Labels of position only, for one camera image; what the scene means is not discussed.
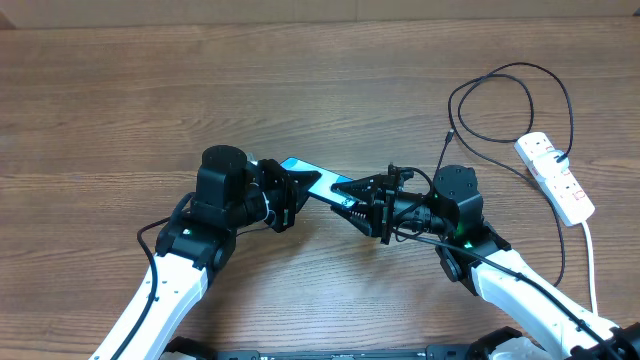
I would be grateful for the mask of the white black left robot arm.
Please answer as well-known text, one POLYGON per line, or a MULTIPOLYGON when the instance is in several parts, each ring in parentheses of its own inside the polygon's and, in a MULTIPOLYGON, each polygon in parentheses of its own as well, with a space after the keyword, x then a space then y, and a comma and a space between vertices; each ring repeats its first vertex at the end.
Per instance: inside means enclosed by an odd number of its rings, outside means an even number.
POLYGON ((202 154, 196 187, 171 215, 145 254, 149 268, 95 359, 158 359, 190 310, 229 261, 241 228, 263 222, 276 232, 295 216, 320 179, 288 171, 273 159, 249 161, 240 149, 216 145, 202 154))

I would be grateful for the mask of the blue Galaxy smartphone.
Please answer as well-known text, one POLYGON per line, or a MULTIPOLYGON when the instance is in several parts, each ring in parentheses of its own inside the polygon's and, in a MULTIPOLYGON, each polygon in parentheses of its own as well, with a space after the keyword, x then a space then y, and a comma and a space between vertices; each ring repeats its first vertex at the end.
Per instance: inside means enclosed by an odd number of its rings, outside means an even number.
POLYGON ((354 200, 331 190, 333 184, 350 182, 350 178, 294 157, 287 158, 280 165, 286 170, 297 172, 317 171, 321 174, 320 179, 309 190, 311 197, 344 209, 349 209, 355 204, 354 200))

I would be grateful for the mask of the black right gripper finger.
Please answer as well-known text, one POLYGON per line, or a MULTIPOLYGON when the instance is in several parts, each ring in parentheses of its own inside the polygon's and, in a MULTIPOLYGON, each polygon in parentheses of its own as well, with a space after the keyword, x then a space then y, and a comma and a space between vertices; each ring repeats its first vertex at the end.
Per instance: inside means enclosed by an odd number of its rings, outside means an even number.
POLYGON ((366 204, 356 204, 347 209, 332 206, 331 211, 347 220, 363 235, 372 238, 382 237, 382 210, 366 204))
POLYGON ((331 190, 358 203, 380 205, 384 203, 385 180, 385 175, 376 174, 358 180, 335 183, 331 186, 331 190))

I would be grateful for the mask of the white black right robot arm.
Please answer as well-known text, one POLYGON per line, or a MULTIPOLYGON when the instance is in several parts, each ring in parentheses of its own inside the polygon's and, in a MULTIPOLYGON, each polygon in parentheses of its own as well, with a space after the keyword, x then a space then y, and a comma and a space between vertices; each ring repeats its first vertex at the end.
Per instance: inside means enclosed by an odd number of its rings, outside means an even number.
POLYGON ((639 326, 626 328, 587 311, 539 276, 483 216, 473 168, 449 165, 426 194, 406 192, 414 168, 332 185, 353 204, 335 213, 382 243, 404 237, 435 247, 453 282, 515 320, 551 359, 636 359, 639 326))

